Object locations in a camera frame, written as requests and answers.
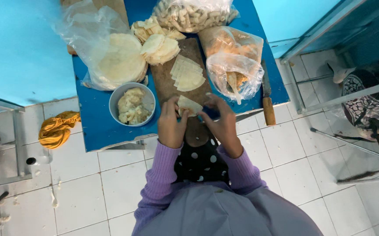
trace purple sweater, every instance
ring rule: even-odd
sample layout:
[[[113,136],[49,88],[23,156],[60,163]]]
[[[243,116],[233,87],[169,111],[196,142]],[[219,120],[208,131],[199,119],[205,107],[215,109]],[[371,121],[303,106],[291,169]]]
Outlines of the purple sweater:
[[[137,234],[150,220],[166,210],[176,193],[182,188],[198,184],[213,185],[239,195],[248,194],[257,188],[268,188],[267,183],[261,180],[260,170],[252,165],[245,149],[242,156],[233,159],[229,157],[222,145],[217,148],[217,152],[229,166],[230,188],[221,181],[172,184],[177,178],[173,166],[181,149],[182,146],[172,149],[157,142],[153,167],[146,172],[147,184],[141,190],[143,199],[134,212],[136,225],[132,235]]]

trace patterned fabric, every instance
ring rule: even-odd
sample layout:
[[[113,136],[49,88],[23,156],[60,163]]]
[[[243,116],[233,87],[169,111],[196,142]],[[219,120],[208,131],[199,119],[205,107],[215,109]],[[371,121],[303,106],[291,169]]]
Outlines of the patterned fabric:
[[[342,96],[379,84],[377,78],[366,70],[356,70],[344,80]],[[379,129],[379,93],[342,103],[350,123],[364,131]]]
[[[218,143],[209,132],[209,141],[200,147],[191,147],[184,140],[176,158],[174,170],[177,182],[223,181],[229,183],[229,168],[217,153]]]

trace blue wall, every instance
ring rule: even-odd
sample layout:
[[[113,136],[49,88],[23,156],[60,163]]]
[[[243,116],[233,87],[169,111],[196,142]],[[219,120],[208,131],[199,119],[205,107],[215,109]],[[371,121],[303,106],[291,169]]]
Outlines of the blue wall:
[[[275,58],[281,57],[340,0],[253,0]]]
[[[0,98],[24,106],[77,94],[66,44],[33,3],[0,0]]]

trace person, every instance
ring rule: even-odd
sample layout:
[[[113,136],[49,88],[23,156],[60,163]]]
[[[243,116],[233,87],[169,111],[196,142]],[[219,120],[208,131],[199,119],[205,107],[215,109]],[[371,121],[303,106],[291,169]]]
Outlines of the person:
[[[211,158],[214,154],[210,156],[201,147],[197,157],[188,154],[181,158],[188,113],[185,111],[178,122],[178,98],[165,102],[158,120],[153,166],[146,172],[147,184],[134,212],[132,235],[323,235],[305,212],[269,190],[236,136],[235,114],[224,100],[208,96],[205,105],[217,109],[220,119],[215,122],[204,112],[199,115],[221,143],[216,148],[218,156]],[[217,145],[217,140],[205,145]],[[212,181],[213,175],[201,178],[188,174],[197,166],[191,159],[207,160],[210,167],[204,168],[206,162],[199,162],[197,175],[218,169],[217,180]],[[227,171],[221,171],[222,164],[215,166],[219,160],[226,164]]]

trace plastic bag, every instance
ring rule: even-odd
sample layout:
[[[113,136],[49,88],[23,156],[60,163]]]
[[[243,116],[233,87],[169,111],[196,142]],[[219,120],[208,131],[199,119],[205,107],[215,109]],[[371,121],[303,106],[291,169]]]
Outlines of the plastic bag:
[[[264,76],[261,67],[264,40],[228,26],[205,29],[198,36],[207,57],[208,75],[215,88],[223,95],[238,100],[238,104],[238,96],[240,99],[253,98]],[[237,94],[228,83],[232,72],[236,74]]]
[[[239,15],[233,0],[159,0],[153,15],[161,27],[197,33],[214,26],[225,26]]]
[[[65,10],[63,21],[54,30],[87,65],[84,86],[114,90],[123,83],[140,82],[145,77],[147,63],[143,57],[139,58],[140,52],[136,53],[141,44],[112,8],[103,6],[98,10],[92,0],[74,3]],[[126,52],[133,59],[128,66],[124,66],[125,62],[118,66],[124,55],[119,46],[125,43],[136,47],[135,52]]]

